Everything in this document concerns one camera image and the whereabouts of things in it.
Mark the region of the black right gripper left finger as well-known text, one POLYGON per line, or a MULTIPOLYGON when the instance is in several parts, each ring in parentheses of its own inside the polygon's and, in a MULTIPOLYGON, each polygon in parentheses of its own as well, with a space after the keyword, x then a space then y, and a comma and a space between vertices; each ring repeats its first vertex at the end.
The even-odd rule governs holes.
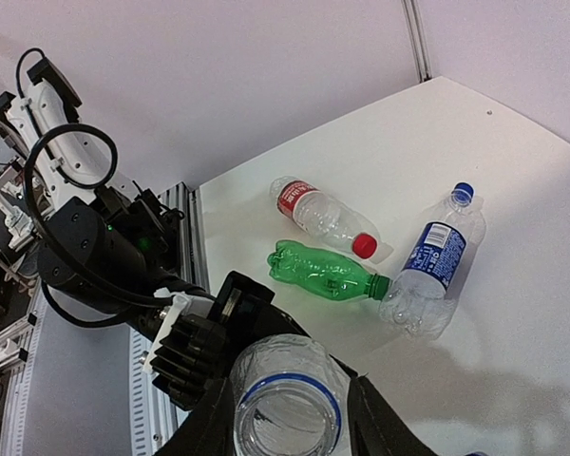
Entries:
POLYGON ((228 377, 214 381, 156 456, 232 456, 235 398, 228 377))

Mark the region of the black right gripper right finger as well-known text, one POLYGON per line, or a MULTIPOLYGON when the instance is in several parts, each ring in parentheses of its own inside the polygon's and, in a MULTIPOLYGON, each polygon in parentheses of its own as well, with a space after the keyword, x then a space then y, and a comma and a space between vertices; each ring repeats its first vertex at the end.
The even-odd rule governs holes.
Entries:
POLYGON ((350 381, 347 399, 352 455, 435 456, 366 376, 350 381))

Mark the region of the clear Pepsi bottle blue label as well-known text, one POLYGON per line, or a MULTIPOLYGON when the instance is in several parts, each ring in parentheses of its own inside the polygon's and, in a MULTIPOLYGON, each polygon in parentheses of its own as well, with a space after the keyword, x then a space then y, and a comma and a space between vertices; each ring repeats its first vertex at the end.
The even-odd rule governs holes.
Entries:
POLYGON ((347 445, 350 377, 307 336, 268 336, 230 373, 237 455, 334 455, 347 445))

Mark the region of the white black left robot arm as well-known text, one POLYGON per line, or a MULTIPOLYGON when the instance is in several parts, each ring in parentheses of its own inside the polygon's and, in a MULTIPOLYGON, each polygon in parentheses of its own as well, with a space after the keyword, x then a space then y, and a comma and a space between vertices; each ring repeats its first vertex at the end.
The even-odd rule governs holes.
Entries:
POLYGON ((78 94, 48 57, 15 74, 28 83, 0 95, 0 124, 28 150, 23 195, 46 295, 101 312, 95 328, 124 323, 149 339, 145 364, 164 390, 202 391, 258 340, 301 333, 274 293, 246 275, 230 273, 217 295, 181 279, 181 211, 117 181, 116 144, 81 122, 78 94))

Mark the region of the clear bottle small blue label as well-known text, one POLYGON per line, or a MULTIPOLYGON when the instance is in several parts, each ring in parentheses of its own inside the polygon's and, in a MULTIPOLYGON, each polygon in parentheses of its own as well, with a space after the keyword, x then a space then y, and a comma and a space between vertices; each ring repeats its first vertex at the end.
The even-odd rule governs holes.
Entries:
POLYGON ((380 303, 382 320, 411 336, 441 336, 457 307, 449 288, 463 262, 483 241, 485 231, 485 218, 473 187, 457 183, 433 206, 403 268, 380 303))

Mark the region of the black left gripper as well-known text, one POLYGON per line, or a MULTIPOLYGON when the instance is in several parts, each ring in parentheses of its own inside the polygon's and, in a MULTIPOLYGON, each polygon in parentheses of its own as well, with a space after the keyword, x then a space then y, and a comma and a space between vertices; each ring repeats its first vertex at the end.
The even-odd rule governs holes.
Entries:
POLYGON ((208 319, 225 330, 218 361, 219 377, 230 374, 238 356, 253 343, 272 335, 306 332, 289 314, 272 304, 275 293, 247 275, 231 271, 224 279, 208 319))

